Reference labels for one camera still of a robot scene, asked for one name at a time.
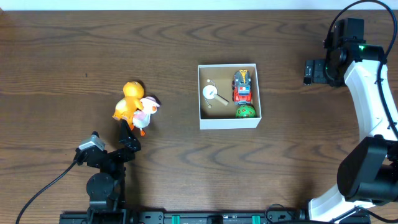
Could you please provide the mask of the orange dinosaur toy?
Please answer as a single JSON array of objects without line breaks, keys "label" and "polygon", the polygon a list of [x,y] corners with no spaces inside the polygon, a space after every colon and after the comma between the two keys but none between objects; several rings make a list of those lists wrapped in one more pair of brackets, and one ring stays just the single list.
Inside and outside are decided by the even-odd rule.
[{"label": "orange dinosaur toy", "polygon": [[123,86],[124,98],[118,101],[112,117],[115,120],[132,120],[137,110],[143,110],[141,99],[144,96],[144,88],[139,82],[127,82]]}]

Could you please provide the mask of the wooden rattle drum toy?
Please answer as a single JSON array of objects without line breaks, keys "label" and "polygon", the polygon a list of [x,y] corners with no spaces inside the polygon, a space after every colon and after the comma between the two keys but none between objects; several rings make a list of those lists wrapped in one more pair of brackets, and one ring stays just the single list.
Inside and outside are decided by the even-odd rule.
[{"label": "wooden rattle drum toy", "polygon": [[216,100],[222,105],[228,106],[229,101],[224,99],[218,94],[218,89],[216,84],[213,80],[207,79],[206,82],[208,83],[202,90],[202,94],[205,97],[205,101],[208,105],[209,109],[212,109],[212,105],[208,102],[208,100]]}]

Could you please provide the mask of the red grey toy truck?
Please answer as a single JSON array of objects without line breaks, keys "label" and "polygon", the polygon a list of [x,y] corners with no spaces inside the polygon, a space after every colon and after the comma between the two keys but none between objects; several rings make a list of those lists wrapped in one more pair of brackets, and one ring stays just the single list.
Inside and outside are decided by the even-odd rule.
[{"label": "red grey toy truck", "polygon": [[248,70],[238,70],[232,81],[232,99],[236,105],[252,103],[251,75]]}]

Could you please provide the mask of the green patterned ball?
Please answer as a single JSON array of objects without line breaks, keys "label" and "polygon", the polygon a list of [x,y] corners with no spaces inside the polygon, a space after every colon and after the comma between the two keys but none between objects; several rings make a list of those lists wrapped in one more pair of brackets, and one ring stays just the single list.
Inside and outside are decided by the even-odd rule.
[{"label": "green patterned ball", "polygon": [[236,118],[255,118],[256,110],[252,105],[240,105],[236,110]]}]

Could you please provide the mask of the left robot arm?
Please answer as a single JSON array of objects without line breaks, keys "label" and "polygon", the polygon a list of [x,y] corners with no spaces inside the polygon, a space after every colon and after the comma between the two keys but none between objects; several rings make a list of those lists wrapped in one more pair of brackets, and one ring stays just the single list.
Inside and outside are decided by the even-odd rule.
[{"label": "left robot arm", "polygon": [[99,169],[86,184],[90,206],[83,223],[130,223],[134,217],[124,208],[125,163],[135,159],[141,144],[133,135],[127,121],[121,121],[119,143],[122,148],[112,152],[105,150],[105,143],[94,131],[76,148],[74,161],[77,165]]}]

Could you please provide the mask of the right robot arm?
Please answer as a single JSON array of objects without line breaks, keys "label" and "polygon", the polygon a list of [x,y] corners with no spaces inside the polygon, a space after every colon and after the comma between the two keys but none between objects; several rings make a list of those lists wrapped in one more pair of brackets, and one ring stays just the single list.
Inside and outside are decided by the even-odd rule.
[{"label": "right robot arm", "polygon": [[363,36],[362,19],[339,20],[324,41],[326,57],[305,64],[304,84],[348,87],[359,126],[359,144],[341,162],[336,185],[309,201],[311,221],[366,223],[367,208],[397,201],[397,109],[384,50]]}]

